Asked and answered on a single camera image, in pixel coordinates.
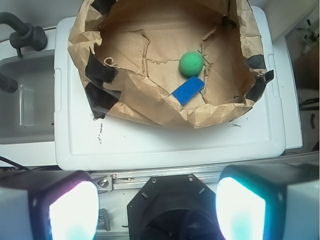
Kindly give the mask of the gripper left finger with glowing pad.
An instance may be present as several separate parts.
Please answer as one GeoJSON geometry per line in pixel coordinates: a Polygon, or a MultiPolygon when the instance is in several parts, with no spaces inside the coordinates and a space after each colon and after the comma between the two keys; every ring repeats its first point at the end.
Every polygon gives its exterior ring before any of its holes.
{"type": "Polygon", "coordinates": [[[98,218],[98,189],[85,171],[0,175],[2,240],[92,240],[98,218]]]}

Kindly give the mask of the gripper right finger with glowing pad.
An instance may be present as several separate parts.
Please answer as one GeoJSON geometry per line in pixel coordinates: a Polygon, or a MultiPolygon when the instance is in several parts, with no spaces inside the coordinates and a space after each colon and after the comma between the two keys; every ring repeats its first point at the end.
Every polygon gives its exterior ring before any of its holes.
{"type": "Polygon", "coordinates": [[[226,240],[318,240],[320,167],[228,165],[219,177],[215,208],[226,240]]]}

